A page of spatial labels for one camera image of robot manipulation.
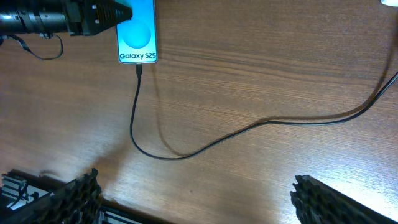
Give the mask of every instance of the white object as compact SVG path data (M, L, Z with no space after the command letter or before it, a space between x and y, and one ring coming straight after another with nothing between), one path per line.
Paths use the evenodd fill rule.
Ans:
M388 6L398 7L398 0L381 0L381 3L388 5Z

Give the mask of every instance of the smartphone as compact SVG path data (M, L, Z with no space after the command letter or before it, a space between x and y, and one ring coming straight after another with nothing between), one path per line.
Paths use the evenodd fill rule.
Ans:
M132 8L132 19L116 26L120 63L157 61L155 0L116 0Z

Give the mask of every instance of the wooden surface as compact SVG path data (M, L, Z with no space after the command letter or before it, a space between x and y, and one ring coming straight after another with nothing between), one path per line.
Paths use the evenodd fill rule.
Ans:
M262 118L351 111L379 86L396 14L378 0L157 1L160 59L144 66L137 142L172 156ZM137 79L115 29L61 36L49 62L0 47L1 172L69 181L95 167L106 198L176 223L298 223L291 183L309 174L398 220L398 85L343 125L264 126L156 161L129 139ZM58 52L55 39L23 38ZM392 57L387 77L396 70Z

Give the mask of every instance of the blue circle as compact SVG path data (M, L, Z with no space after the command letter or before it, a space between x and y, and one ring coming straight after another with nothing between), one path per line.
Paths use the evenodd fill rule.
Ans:
M150 29L149 27L140 21L139 19L132 19L131 21L122 23L123 30L128 30L123 34L124 42L134 48L141 49L145 47L150 41Z

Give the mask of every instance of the blue phone screen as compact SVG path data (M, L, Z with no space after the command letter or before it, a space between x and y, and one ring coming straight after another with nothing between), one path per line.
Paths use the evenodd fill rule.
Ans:
M155 0L116 0L132 8L132 19L117 25L119 61L157 61Z

